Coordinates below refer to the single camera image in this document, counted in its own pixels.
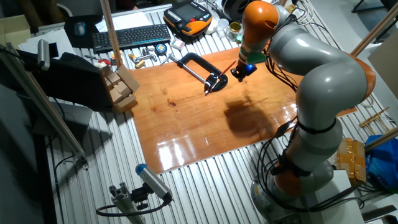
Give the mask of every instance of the wooden stick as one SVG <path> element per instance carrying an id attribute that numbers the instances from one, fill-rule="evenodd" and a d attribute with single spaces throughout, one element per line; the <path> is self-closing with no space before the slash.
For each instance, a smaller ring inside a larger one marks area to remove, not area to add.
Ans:
<path id="1" fill-rule="evenodd" d="M 375 115 L 372 115 L 370 118 L 368 118 L 368 119 L 362 121 L 362 122 L 359 124 L 359 127 L 363 128 L 363 126 L 365 126 L 365 125 L 367 125 L 367 124 L 373 122 L 373 121 L 376 120 L 378 117 L 380 117 L 381 114 L 382 114 L 383 112 L 385 112 L 385 111 L 388 110 L 389 108 L 390 108 L 390 107 L 388 106 L 388 107 L 384 108 L 382 111 L 376 113 Z"/>
<path id="2" fill-rule="evenodd" d="M 365 125 L 369 129 L 370 132 L 372 132 L 373 135 L 376 135 L 376 133 L 373 131 L 373 129 L 370 127 L 370 125 Z"/>
<path id="3" fill-rule="evenodd" d="M 380 136 L 378 139 L 365 145 L 365 152 L 369 152 L 370 150 L 374 149 L 375 147 L 378 147 L 381 144 L 384 144 L 385 142 L 390 141 L 391 139 L 395 138 L 396 136 L 398 136 L 398 127 L 391 129 L 386 134 L 383 134 L 382 136 Z"/>
<path id="4" fill-rule="evenodd" d="M 114 59 L 116 61 L 116 65 L 118 66 L 118 68 L 120 68 L 120 66 L 123 64 L 123 61 L 122 57 L 120 56 L 120 49 L 119 49 L 118 38 L 116 37 L 116 31 L 114 30 L 113 27 L 111 7 L 109 6 L 108 0 L 100 0 L 100 1 L 101 1 L 102 12 L 104 13 L 106 27 L 108 28 L 109 38 L 111 39 Z"/>
<path id="5" fill-rule="evenodd" d="M 386 124 L 384 124 L 383 120 L 380 117 L 378 117 L 377 120 L 387 129 L 387 131 L 390 131 L 390 129 L 387 127 Z"/>
<path id="6" fill-rule="evenodd" d="M 375 38 L 382 30 L 387 26 L 387 24 L 398 15 L 398 2 L 394 7 L 387 13 L 385 18 L 383 18 L 378 25 L 361 41 L 361 43 L 356 46 L 356 48 L 351 52 L 351 55 L 357 57 Z"/>

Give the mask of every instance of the computer monitor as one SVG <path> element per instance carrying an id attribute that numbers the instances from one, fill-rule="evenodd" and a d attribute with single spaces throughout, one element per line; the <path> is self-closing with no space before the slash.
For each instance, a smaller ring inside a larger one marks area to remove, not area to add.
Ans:
<path id="1" fill-rule="evenodd" d="M 37 55 L 18 50 L 24 60 L 37 63 Z M 7 75 L 0 63 L 0 83 L 15 91 L 23 90 L 14 77 Z M 93 111 L 112 111 L 112 101 L 101 79 L 101 71 L 85 59 L 64 53 L 59 60 L 50 59 L 47 71 L 33 71 L 33 76 L 47 96 L 78 103 Z"/>

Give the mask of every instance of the keyboard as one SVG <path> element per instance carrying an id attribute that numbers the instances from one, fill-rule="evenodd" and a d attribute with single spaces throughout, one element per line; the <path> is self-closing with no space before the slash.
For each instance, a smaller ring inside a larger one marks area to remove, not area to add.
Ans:
<path id="1" fill-rule="evenodd" d="M 165 24 L 135 27 L 116 31 L 120 49 L 131 49 L 170 42 L 171 37 Z M 112 51 L 108 32 L 92 34 L 94 53 Z"/>

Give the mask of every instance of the wooden block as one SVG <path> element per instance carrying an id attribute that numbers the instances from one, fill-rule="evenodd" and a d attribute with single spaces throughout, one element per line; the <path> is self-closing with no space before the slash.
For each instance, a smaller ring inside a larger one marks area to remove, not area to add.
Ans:
<path id="1" fill-rule="evenodd" d="M 118 112 L 123 113 L 131 109 L 136 104 L 137 104 L 136 97 L 133 94 L 131 94 L 127 98 L 122 100 L 120 103 L 116 104 L 115 108 L 117 109 Z"/>
<path id="2" fill-rule="evenodd" d="M 109 92 L 111 94 L 111 98 L 114 104 L 119 103 L 120 101 L 123 100 L 123 96 L 115 88 L 113 88 Z"/>
<path id="3" fill-rule="evenodd" d="M 106 82 L 106 86 L 108 87 L 108 89 L 111 90 L 113 88 L 112 83 L 107 78 L 105 78 L 105 82 Z"/>
<path id="4" fill-rule="evenodd" d="M 136 92 L 139 88 L 139 83 L 132 76 L 132 73 L 126 68 L 126 66 L 120 66 L 118 73 L 122 77 L 125 84 L 133 91 Z"/>
<path id="5" fill-rule="evenodd" d="M 129 87 L 124 84 L 123 81 L 119 82 L 114 88 L 123 96 L 123 98 L 128 97 L 131 94 Z"/>
<path id="6" fill-rule="evenodd" d="M 121 81 L 119 75 L 115 72 L 108 75 L 106 78 L 112 83 L 112 86 L 116 86 Z"/>

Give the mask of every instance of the tape measure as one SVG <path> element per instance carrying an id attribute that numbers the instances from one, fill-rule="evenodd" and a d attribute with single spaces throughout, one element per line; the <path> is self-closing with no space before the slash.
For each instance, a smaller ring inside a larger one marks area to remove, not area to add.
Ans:
<path id="1" fill-rule="evenodd" d="M 155 47 L 155 54 L 157 56 L 165 56 L 167 52 L 167 47 L 164 44 L 158 44 Z"/>
<path id="2" fill-rule="evenodd" d="M 196 37 L 210 25 L 213 16 L 205 7 L 186 1 L 166 9 L 163 18 L 177 32 Z"/>

